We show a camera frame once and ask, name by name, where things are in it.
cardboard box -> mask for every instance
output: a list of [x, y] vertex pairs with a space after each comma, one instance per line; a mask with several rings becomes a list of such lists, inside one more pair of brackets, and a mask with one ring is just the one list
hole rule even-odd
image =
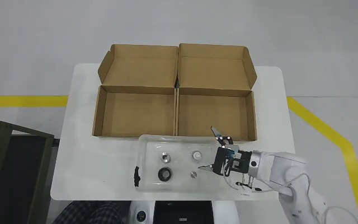
[[257, 79], [244, 46], [180, 44], [176, 135], [257, 139], [251, 91]]
[[94, 136], [175, 135], [178, 47], [112, 45], [99, 69]]

transparent container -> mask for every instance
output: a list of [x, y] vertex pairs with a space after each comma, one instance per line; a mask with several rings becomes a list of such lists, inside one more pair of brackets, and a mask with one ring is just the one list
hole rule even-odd
[[[228, 186], [222, 176], [198, 169], [199, 166], [214, 163], [218, 146], [212, 137], [140, 136], [137, 161], [140, 182], [136, 190], [217, 192], [227, 189]], [[197, 151], [201, 153], [199, 160], [194, 159], [192, 155]], [[170, 155], [170, 162], [164, 163], [163, 153]], [[167, 182], [161, 181], [158, 177], [158, 172], [163, 167], [168, 167], [172, 171], [172, 176]]]

black rubber ring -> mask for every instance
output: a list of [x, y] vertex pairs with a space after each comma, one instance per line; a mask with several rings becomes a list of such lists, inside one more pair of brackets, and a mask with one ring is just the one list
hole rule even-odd
[[[163, 173], [165, 171], [168, 171], [169, 173], [169, 176], [167, 176], [166, 178], [163, 176]], [[167, 182], [170, 180], [170, 178], [172, 177], [172, 171], [171, 169], [169, 169], [168, 167], [163, 167], [161, 168], [159, 171], [158, 171], [158, 177], [159, 177], [159, 180], [163, 181], [163, 182]]]

plaid shirt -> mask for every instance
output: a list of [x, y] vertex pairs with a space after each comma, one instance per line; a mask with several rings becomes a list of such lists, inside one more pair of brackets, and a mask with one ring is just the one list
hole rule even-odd
[[69, 204], [53, 224], [122, 224], [129, 202], [77, 200]]

black panel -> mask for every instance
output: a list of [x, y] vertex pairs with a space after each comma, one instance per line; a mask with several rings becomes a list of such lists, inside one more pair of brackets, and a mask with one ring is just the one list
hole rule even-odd
[[154, 224], [214, 224], [211, 201], [156, 201]]
[[1, 223], [26, 223], [46, 138], [12, 136], [0, 170]]

